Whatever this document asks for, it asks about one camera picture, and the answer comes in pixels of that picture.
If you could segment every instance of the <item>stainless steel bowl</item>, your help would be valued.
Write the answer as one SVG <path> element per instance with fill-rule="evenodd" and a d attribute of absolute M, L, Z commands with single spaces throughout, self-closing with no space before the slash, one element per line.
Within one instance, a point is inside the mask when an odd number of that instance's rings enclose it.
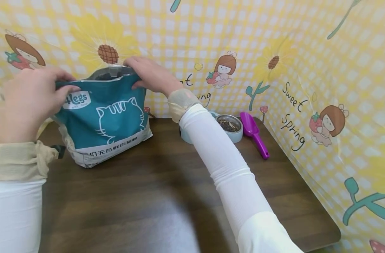
<path fill-rule="evenodd" d="M 226 120 L 227 122 L 234 124 L 237 127 L 237 131 L 240 131 L 242 129 L 242 122 L 235 116 L 232 116 L 229 114 L 219 114 L 216 117 L 216 121 L 219 122 L 221 120 Z"/>

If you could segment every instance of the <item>brown table surface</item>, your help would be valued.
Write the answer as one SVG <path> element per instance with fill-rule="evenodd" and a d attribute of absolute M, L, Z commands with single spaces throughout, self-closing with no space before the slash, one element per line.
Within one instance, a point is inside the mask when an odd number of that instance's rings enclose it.
<path fill-rule="evenodd" d="M 270 158 L 251 139 L 236 144 L 291 239 L 303 251 L 336 243 L 340 231 L 268 130 Z M 235 253 L 220 197 L 192 145 L 171 119 L 151 119 L 153 137 L 91 169 L 66 152 L 43 189 L 40 252 Z M 55 123 L 40 138 L 62 144 Z"/>

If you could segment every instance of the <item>light blue bowl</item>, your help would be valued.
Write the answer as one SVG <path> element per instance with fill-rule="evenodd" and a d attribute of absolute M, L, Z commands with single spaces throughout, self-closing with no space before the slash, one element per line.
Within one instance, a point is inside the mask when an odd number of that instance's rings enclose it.
<path fill-rule="evenodd" d="M 230 140 L 233 143 L 238 143 L 239 141 L 241 141 L 241 139 L 243 137 L 243 124 L 237 117 L 232 116 L 232 115 L 228 115 L 228 114 L 218 114 L 218 113 L 213 112 L 213 111 L 209 111 L 209 113 L 212 114 L 212 117 L 214 117 L 214 119 L 216 119 L 216 121 L 224 119 L 224 120 L 232 121 L 233 123 L 235 123 L 235 125 L 237 125 L 239 127 L 239 130 L 236 132 L 225 131 L 225 133 L 229 136 Z M 188 133 L 186 131 L 184 131 L 182 128 L 180 128 L 180 132 L 181 132 L 181 138 L 186 143 L 193 144 L 193 142 L 190 139 L 190 136 L 188 136 Z"/>

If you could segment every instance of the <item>yellow checkered wallpaper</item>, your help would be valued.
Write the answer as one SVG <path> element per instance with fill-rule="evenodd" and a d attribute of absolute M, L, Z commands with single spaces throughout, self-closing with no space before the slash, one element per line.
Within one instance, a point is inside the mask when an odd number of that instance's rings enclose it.
<path fill-rule="evenodd" d="M 341 229 L 328 251 L 385 246 L 385 0 L 0 1 L 0 85 L 131 55 L 207 109 L 263 120 Z M 170 117 L 161 94 L 146 106 Z"/>

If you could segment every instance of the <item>kibble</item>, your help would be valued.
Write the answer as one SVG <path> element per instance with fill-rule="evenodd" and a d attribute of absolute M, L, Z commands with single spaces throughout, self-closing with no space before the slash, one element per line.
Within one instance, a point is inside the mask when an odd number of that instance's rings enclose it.
<path fill-rule="evenodd" d="M 228 132 L 236 132 L 238 131 L 239 129 L 237 128 L 237 126 L 235 126 L 235 124 L 233 124 L 232 122 L 228 122 L 226 120 L 219 120 L 219 125 L 225 130 L 225 131 L 228 131 Z"/>

